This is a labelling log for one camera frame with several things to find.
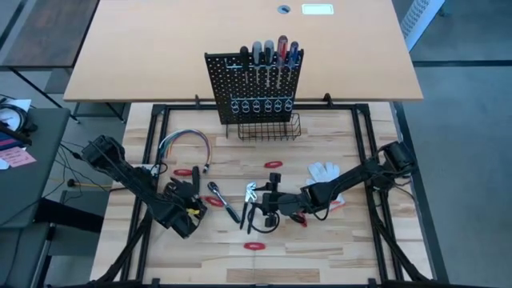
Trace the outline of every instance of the wrench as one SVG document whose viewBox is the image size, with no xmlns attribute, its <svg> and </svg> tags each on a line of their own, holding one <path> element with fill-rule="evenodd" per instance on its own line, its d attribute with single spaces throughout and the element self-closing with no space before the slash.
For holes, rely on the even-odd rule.
<svg viewBox="0 0 512 288">
<path fill-rule="evenodd" d="M 240 221 L 240 230 L 243 228 L 243 223 L 246 220 L 246 214 L 247 214 L 247 206 L 249 202 L 255 202 L 258 196 L 256 195 L 256 192 L 254 192 L 254 189 L 256 189 L 256 182 L 251 182 L 247 184 L 246 187 L 246 202 L 243 204 L 243 211 L 242 211 L 242 220 Z"/>
<path fill-rule="evenodd" d="M 222 203 L 224 204 L 224 207 L 226 208 L 227 213 L 231 216 L 233 221 L 235 221 L 237 224 L 240 223 L 240 217 L 238 216 L 237 212 L 233 209 L 233 207 L 231 207 L 231 205 L 222 197 L 217 184 L 215 184 L 215 182 L 209 182 L 208 185 L 206 186 L 208 187 L 208 189 L 210 189 L 211 193 L 217 195 L 217 197 L 221 199 Z"/>
</svg>

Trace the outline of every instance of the pink sticky note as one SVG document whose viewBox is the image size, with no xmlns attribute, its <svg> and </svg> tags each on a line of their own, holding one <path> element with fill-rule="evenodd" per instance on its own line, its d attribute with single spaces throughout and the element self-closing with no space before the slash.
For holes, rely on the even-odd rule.
<svg viewBox="0 0 512 288">
<path fill-rule="evenodd" d="M 20 147 L 0 151 L 0 158 L 9 163 L 12 167 L 18 167 L 36 161 L 34 157 Z"/>
</svg>

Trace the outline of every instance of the pegboard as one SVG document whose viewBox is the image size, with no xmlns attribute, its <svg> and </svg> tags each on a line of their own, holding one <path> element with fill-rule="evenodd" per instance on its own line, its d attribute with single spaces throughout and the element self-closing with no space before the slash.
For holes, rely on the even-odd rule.
<svg viewBox="0 0 512 288">
<path fill-rule="evenodd" d="M 288 63 L 288 54 L 284 63 Z M 297 63 L 292 69 L 288 66 L 281 68 L 280 77 L 275 66 L 276 55 L 269 70 L 266 63 L 256 69 L 252 55 L 249 57 L 246 83 L 240 54 L 205 54 L 221 124 L 275 122 L 277 119 L 288 122 L 297 92 L 304 50 L 298 52 Z"/>
</svg>

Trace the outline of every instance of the colorful wires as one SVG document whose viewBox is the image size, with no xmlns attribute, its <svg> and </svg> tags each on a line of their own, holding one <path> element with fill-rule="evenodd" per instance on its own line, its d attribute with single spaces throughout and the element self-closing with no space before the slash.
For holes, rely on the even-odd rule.
<svg viewBox="0 0 512 288">
<path fill-rule="evenodd" d="M 208 137 L 204 135 L 203 132 L 195 129 L 184 129 L 184 130 L 178 130 L 173 132 L 172 134 L 167 135 L 161 142 L 160 145 L 158 145 L 158 157 L 162 159 L 164 156 L 168 156 L 170 154 L 170 148 L 172 147 L 174 141 L 178 139 L 180 136 L 184 134 L 196 134 L 197 136 L 201 137 L 206 144 L 206 150 L 207 150 L 207 156 L 206 156 L 206 163 L 204 168 L 202 169 L 203 173 L 206 173 L 208 169 L 210 168 L 211 163 L 211 151 L 212 147 L 210 144 L 210 141 L 208 140 Z"/>
</svg>

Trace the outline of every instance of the concrete floor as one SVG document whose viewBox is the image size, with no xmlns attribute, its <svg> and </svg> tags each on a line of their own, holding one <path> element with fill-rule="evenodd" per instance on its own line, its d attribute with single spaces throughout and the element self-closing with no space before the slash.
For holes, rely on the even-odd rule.
<svg viewBox="0 0 512 288">
<path fill-rule="evenodd" d="M 30 5 L 20 17 L 19 29 Z M 420 39 L 413 60 L 512 59 L 510 0 L 446 0 L 447 17 L 437 17 Z M 401 19 L 411 0 L 394 0 Z M 8 39 L 0 50 L 5 57 Z M 512 194 L 507 164 L 512 154 L 509 85 L 512 68 L 421 68 L 418 80 L 423 102 L 405 103 L 404 109 L 414 142 L 430 209 L 446 269 L 453 283 L 510 286 L 512 249 Z M 49 72 L 26 73 L 44 87 Z M 11 73 L 0 73 L 0 93 L 32 98 L 36 107 L 52 107 Z M 52 95 L 64 103 L 61 94 Z M 124 125 L 115 118 L 84 118 L 68 123 L 64 140 L 84 144 L 100 134 L 121 139 Z M 100 184 L 108 177 L 71 159 L 71 165 Z M 55 166 L 52 178 L 61 178 Z M 57 183 L 49 182 L 47 190 Z M 58 199 L 60 193 L 52 195 Z M 96 245 L 80 243 L 79 245 Z M 52 261 L 47 283 L 62 286 L 84 283 L 89 278 L 93 255 L 60 257 Z"/>
</svg>

